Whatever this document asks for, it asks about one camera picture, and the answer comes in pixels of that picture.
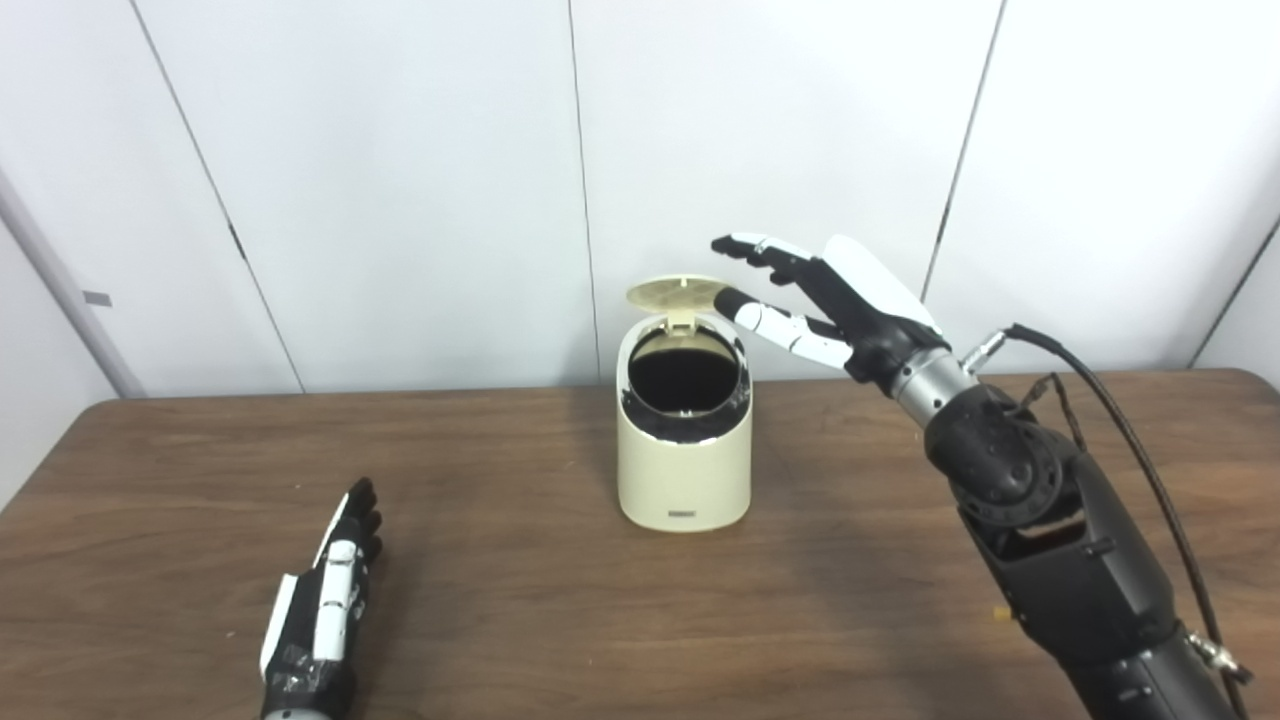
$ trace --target cream trash can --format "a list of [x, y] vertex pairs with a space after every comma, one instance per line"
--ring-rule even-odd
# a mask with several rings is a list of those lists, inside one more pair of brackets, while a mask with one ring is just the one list
[[668, 533], [735, 523], [751, 503], [751, 375], [733, 327], [713, 315], [723, 282], [657, 278], [627, 292], [654, 313], [618, 350], [618, 501]]

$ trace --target robotic hand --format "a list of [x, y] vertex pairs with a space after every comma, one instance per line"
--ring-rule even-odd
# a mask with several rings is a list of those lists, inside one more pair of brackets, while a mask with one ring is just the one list
[[264, 720], [343, 720], [356, 694], [351, 650], [383, 548], [369, 478], [342, 497], [311, 569], [284, 575], [262, 642]]
[[1243, 671], [1183, 626], [1169, 578], [1098, 465], [974, 377], [1004, 336], [956, 360], [915, 296], [847, 237], [833, 237], [820, 258], [745, 233], [712, 250], [771, 268], [776, 284], [795, 283], [831, 323], [735, 288], [716, 297], [717, 311], [874, 383], [924, 428], [925, 456], [947, 477], [1014, 616], [1062, 666], [1092, 717], [1235, 717], [1204, 665]]

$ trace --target black cable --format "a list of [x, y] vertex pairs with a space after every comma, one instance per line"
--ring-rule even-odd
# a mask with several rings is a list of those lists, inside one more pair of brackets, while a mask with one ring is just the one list
[[[1120, 406], [1116, 404], [1115, 398], [1107, 391], [1102, 380], [1091, 370], [1079, 357], [1073, 355], [1069, 350], [1062, 347], [1062, 343], [1048, 337], [1044, 333], [1033, 331], [1030, 328], [1014, 324], [1011, 328], [1005, 331], [1005, 336], [1010, 340], [1019, 340], [1030, 345], [1034, 345], [1042, 350], [1047, 350], [1053, 355], [1057, 355], [1068, 365], [1075, 370], [1093, 395], [1098, 397], [1102, 406], [1107, 409], [1107, 414], [1111, 415], [1111, 421], [1119, 428], [1120, 434], [1124, 436], [1125, 442], [1129, 443], [1129, 450], [1133, 451], [1134, 457], [1138, 459], [1138, 465], [1142, 466], [1142, 471], [1147, 475], [1147, 483], [1151, 486], [1151, 491], [1156, 495], [1156, 501], [1160, 503], [1160, 511], [1165, 515], [1165, 523], [1169, 524], [1169, 532], [1174, 536], [1174, 544], [1178, 546], [1178, 553], [1183, 559], [1183, 565], [1187, 568], [1187, 579], [1190, 582], [1192, 592], [1196, 594], [1196, 605], [1199, 606], [1201, 618], [1204, 621], [1204, 632], [1208, 633], [1211, 641], [1219, 646], [1225, 644], [1222, 642], [1222, 630], [1217, 626], [1217, 615], [1213, 612], [1213, 603], [1208, 597], [1208, 588], [1204, 585], [1204, 577], [1201, 574], [1199, 564], [1196, 561], [1196, 556], [1192, 553], [1190, 541], [1187, 539], [1187, 532], [1183, 529], [1183, 523], [1178, 518], [1178, 510], [1174, 509], [1174, 501], [1169, 497], [1169, 491], [1165, 488], [1164, 480], [1160, 479], [1160, 474], [1156, 471], [1155, 462], [1151, 461], [1151, 456], [1147, 455], [1147, 450], [1142, 446], [1142, 441], [1138, 439], [1138, 434], [1134, 432], [1133, 425], [1120, 411]], [[1240, 688], [1236, 684], [1236, 679], [1229, 673], [1222, 671], [1222, 685], [1226, 688], [1226, 696], [1231, 701], [1231, 710], [1240, 720], [1248, 720], [1249, 714], [1244, 708], [1244, 698], [1240, 697]]]

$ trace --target trash can opening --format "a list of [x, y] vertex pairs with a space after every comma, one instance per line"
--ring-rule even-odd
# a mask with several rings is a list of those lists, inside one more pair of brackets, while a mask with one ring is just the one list
[[627, 370], [636, 396], [669, 415], [716, 410], [732, 397], [741, 374], [728, 343], [703, 327], [686, 334], [664, 329], [648, 334], [636, 345]]

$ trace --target black and white robotic hand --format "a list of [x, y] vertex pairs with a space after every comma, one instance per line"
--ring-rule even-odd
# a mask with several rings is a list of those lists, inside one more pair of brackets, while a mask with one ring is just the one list
[[1092, 717], [1235, 717], [1207, 667], [1222, 671], [1233, 693], [1248, 673], [1185, 629], [1167, 575], [1092, 456], [974, 377], [1006, 333], [1039, 333], [1014, 325], [961, 361], [915, 296], [851, 238], [833, 237], [820, 256], [746, 233], [716, 240], [712, 250], [769, 268], [776, 284], [796, 284], [829, 322], [735, 288], [716, 297], [722, 315], [874, 383], [924, 428], [925, 456], [947, 477], [1014, 618], [1059, 662]]
[[262, 642], [264, 720], [343, 720], [356, 696], [351, 652], [383, 548], [369, 478], [342, 497], [311, 569], [284, 575]]

